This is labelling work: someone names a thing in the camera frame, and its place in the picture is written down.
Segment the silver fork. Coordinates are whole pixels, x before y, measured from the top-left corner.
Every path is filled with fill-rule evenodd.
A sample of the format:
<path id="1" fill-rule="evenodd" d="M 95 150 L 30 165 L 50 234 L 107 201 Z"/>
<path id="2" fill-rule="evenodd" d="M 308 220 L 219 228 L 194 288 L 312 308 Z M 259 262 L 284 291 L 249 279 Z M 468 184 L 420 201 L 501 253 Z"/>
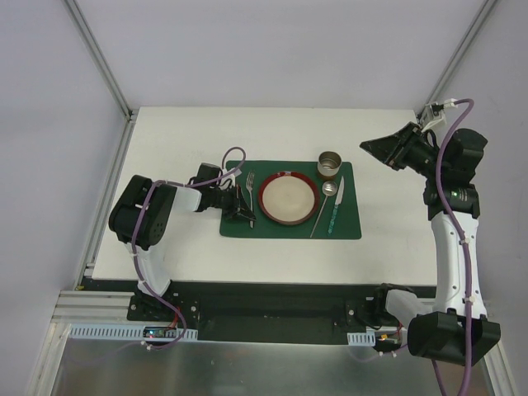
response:
<path id="1" fill-rule="evenodd" d="M 253 196 L 252 196 L 254 177 L 255 177 L 255 172 L 254 171 L 250 171 L 248 173 L 248 175 L 247 175 L 247 178 L 246 178 L 246 189 L 247 189 L 247 192 L 249 194 L 249 208 L 250 208 L 251 212 L 254 211 L 254 209 L 253 209 Z"/>

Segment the steel cup brown base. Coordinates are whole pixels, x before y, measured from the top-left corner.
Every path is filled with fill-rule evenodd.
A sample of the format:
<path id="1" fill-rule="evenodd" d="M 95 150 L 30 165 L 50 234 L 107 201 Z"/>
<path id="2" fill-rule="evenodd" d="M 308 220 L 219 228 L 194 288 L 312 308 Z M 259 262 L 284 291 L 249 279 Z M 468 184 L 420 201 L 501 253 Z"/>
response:
<path id="1" fill-rule="evenodd" d="M 317 175 L 323 181 L 334 181 L 342 165 L 341 156 L 334 151 L 324 151 L 319 154 Z"/>

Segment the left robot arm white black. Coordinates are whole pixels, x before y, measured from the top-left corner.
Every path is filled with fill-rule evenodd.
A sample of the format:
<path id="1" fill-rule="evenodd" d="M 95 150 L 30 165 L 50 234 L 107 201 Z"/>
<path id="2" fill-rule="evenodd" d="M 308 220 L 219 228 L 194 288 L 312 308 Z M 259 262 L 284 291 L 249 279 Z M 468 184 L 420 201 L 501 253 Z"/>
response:
<path id="1" fill-rule="evenodd" d="M 199 213 L 209 208 L 222 211 L 226 219 L 254 221 L 256 215 L 234 184 L 237 168 L 225 171 L 202 163 L 187 185 L 154 182 L 133 176 L 113 207 L 108 225 L 132 256 L 138 288 L 146 295 L 145 309 L 155 320 L 169 319 L 174 301 L 165 295 L 171 284 L 160 247 L 171 215 Z"/>

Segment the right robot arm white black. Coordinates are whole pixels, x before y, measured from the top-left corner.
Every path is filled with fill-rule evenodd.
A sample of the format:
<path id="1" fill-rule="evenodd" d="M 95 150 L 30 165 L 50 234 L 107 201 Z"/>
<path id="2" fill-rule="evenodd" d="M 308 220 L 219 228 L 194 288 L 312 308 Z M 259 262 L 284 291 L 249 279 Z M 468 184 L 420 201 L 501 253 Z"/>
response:
<path id="1" fill-rule="evenodd" d="M 392 169 L 410 167 L 426 178 L 423 200 L 436 245 L 434 304 L 428 308 L 410 287 L 383 283 L 370 310 L 378 324 L 398 320 L 408 330 L 414 356 L 473 366 L 501 338 L 499 324 L 488 320 L 476 257 L 480 207 L 471 181 L 487 143 L 475 130 L 458 129 L 438 145 L 431 130 L 409 123 L 360 145 Z"/>

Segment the black knife green handle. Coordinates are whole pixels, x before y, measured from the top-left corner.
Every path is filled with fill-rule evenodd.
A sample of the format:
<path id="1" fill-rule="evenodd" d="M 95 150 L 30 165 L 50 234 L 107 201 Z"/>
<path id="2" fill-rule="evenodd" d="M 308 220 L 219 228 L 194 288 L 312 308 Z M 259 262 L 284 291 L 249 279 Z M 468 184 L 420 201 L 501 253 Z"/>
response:
<path id="1" fill-rule="evenodd" d="M 342 203 L 342 197 L 344 195 L 344 189 L 345 189 L 345 178 L 341 177 L 341 180 L 340 180 L 340 183 L 339 183 L 339 187 L 338 187 L 338 190 L 337 190 L 337 197 L 335 199 L 333 210 L 332 210 L 332 215 L 331 215 L 331 218 L 330 218 L 329 223 L 328 223 L 328 231 L 327 231 L 327 235 L 328 236 L 330 236 L 332 234 L 332 232 L 333 232 L 333 230 L 335 228 L 337 212 L 338 212 L 338 209 L 339 209 L 339 205 Z"/>

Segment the red rimmed beige plate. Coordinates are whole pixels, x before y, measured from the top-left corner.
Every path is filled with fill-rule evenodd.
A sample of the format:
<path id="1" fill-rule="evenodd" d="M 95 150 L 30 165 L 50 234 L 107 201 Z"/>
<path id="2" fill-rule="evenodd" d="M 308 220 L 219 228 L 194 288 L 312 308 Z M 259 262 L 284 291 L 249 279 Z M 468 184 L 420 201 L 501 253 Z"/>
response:
<path id="1" fill-rule="evenodd" d="M 288 226 L 302 224 L 320 203 L 317 185 L 301 172 L 275 172 L 259 186 L 258 205 L 270 220 Z"/>

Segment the silver spoon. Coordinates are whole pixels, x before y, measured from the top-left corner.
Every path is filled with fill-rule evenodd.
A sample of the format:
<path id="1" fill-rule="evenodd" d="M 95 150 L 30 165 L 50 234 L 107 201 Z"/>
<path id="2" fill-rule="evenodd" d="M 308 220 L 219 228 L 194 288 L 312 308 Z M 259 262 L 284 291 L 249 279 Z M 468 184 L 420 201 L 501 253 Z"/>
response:
<path id="1" fill-rule="evenodd" d="M 322 216 L 322 213 L 323 213 L 323 210 L 324 210 L 324 207 L 328 201 L 328 198 L 329 197 L 332 197 L 334 196 L 336 193 L 337 193 L 337 183 L 334 182 L 334 181 L 325 181 L 322 185 L 322 192 L 323 192 L 323 203 L 321 204 L 321 207 L 319 209 L 319 212 L 318 212 L 318 215 L 317 215 L 317 218 L 313 224 L 313 227 L 312 227 L 312 230 L 311 230 L 311 233 L 309 235 L 310 238 L 313 237 L 314 233 L 315 233 L 315 230 L 316 228 L 318 227 L 318 223 L 319 223 L 319 220 Z"/>

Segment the dark green placemat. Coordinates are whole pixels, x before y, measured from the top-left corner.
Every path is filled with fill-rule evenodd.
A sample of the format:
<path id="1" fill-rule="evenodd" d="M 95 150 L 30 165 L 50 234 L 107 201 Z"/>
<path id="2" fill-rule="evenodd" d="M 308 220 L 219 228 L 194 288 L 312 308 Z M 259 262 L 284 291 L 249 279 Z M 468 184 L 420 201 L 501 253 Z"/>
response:
<path id="1" fill-rule="evenodd" d="M 309 239 L 324 198 L 322 193 L 323 180 L 318 178 L 317 163 L 306 161 L 247 160 L 241 168 L 241 173 L 236 177 L 237 184 L 242 187 L 245 200 L 249 199 L 249 194 L 246 189 L 246 178 L 250 171 L 255 172 L 252 196 L 257 221 L 254 226 L 250 226 L 246 220 L 222 218 L 219 226 L 220 234 L 227 238 Z M 302 224 L 294 226 L 278 224 L 268 219 L 258 205 L 257 193 L 261 183 L 271 174 L 283 171 L 301 172 L 313 180 L 319 188 L 321 198 L 319 206 L 313 216 Z M 345 189 L 342 203 L 339 205 L 337 212 L 335 228 L 332 234 L 328 236 L 328 223 L 335 201 L 331 197 L 324 207 L 318 227 L 312 237 L 313 239 L 359 240 L 362 237 L 354 171 L 350 162 L 344 162 L 341 165 L 336 181 L 340 182 L 341 177 L 345 178 Z"/>

